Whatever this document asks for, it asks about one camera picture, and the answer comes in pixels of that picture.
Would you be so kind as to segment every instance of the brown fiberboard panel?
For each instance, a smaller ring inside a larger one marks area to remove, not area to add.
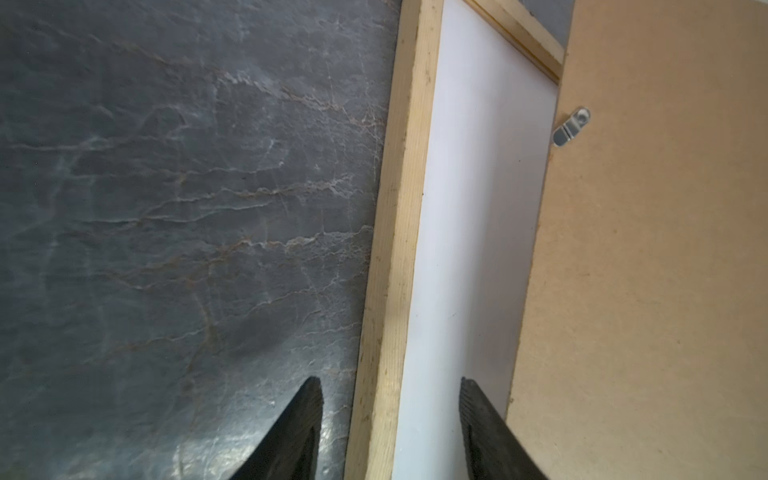
[[[508,424],[560,478],[768,478],[768,5],[577,0]]]

